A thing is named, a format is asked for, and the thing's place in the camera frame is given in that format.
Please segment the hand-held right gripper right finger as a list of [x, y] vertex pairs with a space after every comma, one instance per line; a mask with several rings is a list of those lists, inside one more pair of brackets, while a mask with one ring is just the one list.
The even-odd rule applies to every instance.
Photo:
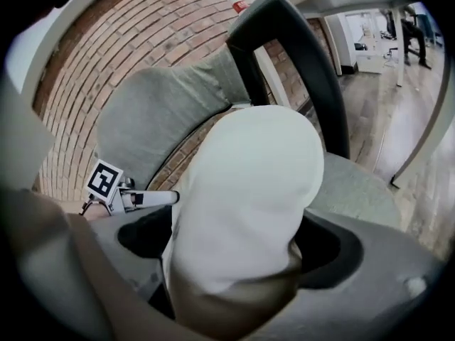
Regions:
[[307, 209], [295, 297], [251, 340], [377, 340], [417, 306], [443, 264], [408, 234]]

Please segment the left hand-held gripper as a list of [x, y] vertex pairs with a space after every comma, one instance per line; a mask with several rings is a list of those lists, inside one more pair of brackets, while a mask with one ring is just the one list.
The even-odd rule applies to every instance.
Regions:
[[174, 205], [180, 199], [179, 192], [135, 190], [132, 178], [124, 176], [124, 171], [98, 159], [85, 184], [88, 199], [82, 205], [81, 215], [91, 205], [102, 205], [110, 215], [122, 214], [145, 207]]

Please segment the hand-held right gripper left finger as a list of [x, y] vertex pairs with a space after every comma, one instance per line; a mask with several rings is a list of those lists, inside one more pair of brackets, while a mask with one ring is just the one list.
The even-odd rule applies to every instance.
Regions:
[[91, 221], [97, 241], [119, 275], [144, 300], [163, 285], [162, 257], [172, 235], [172, 207], [150, 207]]

